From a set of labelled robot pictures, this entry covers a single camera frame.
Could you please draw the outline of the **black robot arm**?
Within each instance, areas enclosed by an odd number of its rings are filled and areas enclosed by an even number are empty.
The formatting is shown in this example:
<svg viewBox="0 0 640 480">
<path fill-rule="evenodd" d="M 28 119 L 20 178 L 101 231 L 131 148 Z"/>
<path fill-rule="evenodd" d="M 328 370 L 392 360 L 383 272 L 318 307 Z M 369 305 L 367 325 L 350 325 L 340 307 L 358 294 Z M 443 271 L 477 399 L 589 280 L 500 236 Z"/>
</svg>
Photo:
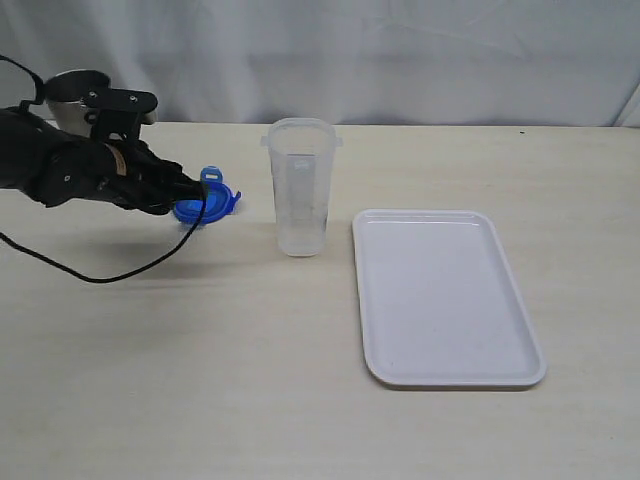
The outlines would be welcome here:
<svg viewBox="0 0 640 480">
<path fill-rule="evenodd" d="M 145 91 L 90 83 L 55 91 L 41 100 L 78 100 L 93 114 L 89 133 L 54 127 L 26 101 L 1 112 L 1 186 L 47 208 L 81 199 L 125 210 L 165 215 L 182 200 L 200 200 L 204 188 L 180 164 L 154 154 L 140 139 L 142 118 L 158 105 Z"/>
</svg>

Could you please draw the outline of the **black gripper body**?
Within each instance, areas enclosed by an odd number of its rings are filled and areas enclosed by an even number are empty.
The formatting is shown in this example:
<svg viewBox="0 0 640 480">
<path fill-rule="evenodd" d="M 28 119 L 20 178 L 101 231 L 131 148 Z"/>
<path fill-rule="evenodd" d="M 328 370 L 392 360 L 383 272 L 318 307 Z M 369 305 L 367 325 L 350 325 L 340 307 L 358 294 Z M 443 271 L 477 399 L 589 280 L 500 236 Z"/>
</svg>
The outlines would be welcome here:
<svg viewBox="0 0 640 480">
<path fill-rule="evenodd" d="M 155 122 L 157 107 L 158 99 L 150 92 L 94 89 L 94 139 L 114 157 L 112 188 L 126 205 L 164 214 L 185 198 L 185 174 L 179 164 L 159 158 L 140 139 L 141 127 Z"/>
</svg>

